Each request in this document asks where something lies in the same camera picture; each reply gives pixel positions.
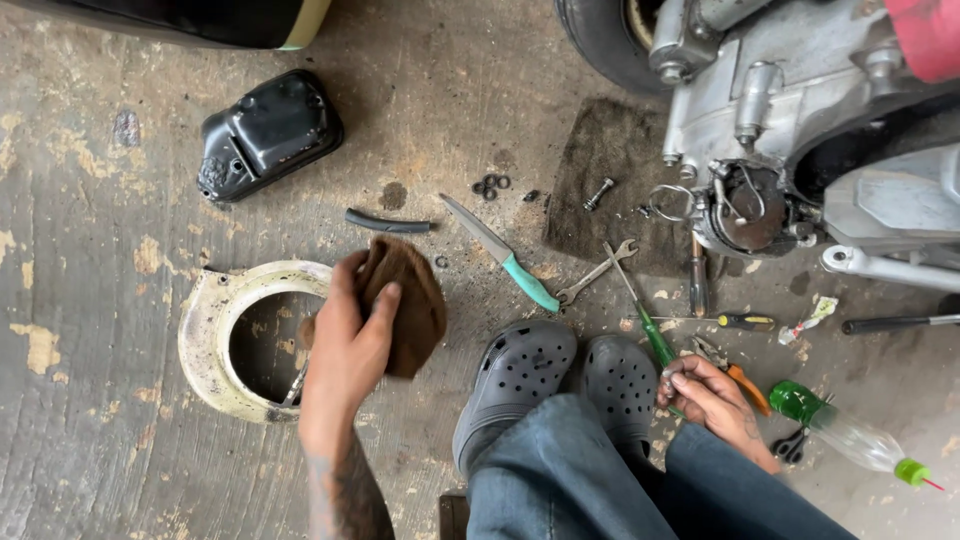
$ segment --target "cloth rag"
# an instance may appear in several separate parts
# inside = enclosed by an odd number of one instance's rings
[[[399,283],[403,292],[386,374],[412,379],[446,333],[444,294],[429,261],[413,244],[381,234],[371,240],[370,255],[354,281],[364,321],[370,318],[380,290],[390,282]],[[307,349],[313,348],[315,319],[307,317],[298,330]]]
[[[567,255],[603,262],[603,240],[614,249],[635,238],[639,253],[620,264],[628,271],[662,278],[685,278],[690,232],[684,222],[649,218],[638,211],[647,205],[657,184],[676,184],[676,170],[663,165],[662,144],[667,113],[657,108],[629,107],[609,99],[588,98],[581,104],[564,147],[557,181],[547,208],[543,243]],[[616,184],[596,209],[584,202],[604,178]],[[679,198],[664,196],[664,211],[682,213]]]

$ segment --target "green bottle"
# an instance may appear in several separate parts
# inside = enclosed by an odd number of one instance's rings
[[[792,380],[778,383],[770,391],[770,406],[809,428],[810,433],[816,434],[861,467],[893,473],[913,486],[926,482],[943,490],[927,479],[930,470],[907,457],[890,433],[878,430],[824,402],[802,384]]]

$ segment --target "green bottle cap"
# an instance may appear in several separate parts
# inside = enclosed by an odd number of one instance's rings
[[[930,470],[921,462],[905,457],[894,469],[894,476],[914,487],[919,487],[924,485],[924,479],[930,477]]]
[[[792,380],[778,382],[770,391],[770,407],[791,420],[808,428],[813,413],[827,406],[809,388]]]

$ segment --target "wrench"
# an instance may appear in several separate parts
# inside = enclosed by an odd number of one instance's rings
[[[639,251],[639,250],[630,249],[630,245],[633,244],[634,242],[636,242],[634,238],[631,238],[629,240],[624,240],[623,243],[620,244],[620,248],[616,250],[616,253],[614,253],[613,256],[616,257],[617,260],[621,260],[622,258],[633,255],[634,253]],[[597,266],[596,268],[593,269],[592,272],[585,275],[581,280],[577,282],[577,284],[567,287],[566,289],[561,289],[557,291],[556,298],[557,300],[560,301],[560,306],[565,307],[573,304],[573,299],[574,297],[577,296],[577,293],[583,290],[583,288],[589,285],[591,282],[593,282],[593,280],[596,280],[597,278],[599,278],[600,274],[603,274],[604,272],[606,272],[607,269],[610,268],[611,266],[613,266],[613,263],[610,262],[609,259],[604,260],[602,263],[600,263],[600,266]]]

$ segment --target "denim pant leg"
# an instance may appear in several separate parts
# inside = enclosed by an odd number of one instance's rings
[[[696,424],[685,425],[670,443],[655,501],[681,538],[854,539],[777,477]]]
[[[672,539],[589,401],[544,401],[470,466],[467,537]]]

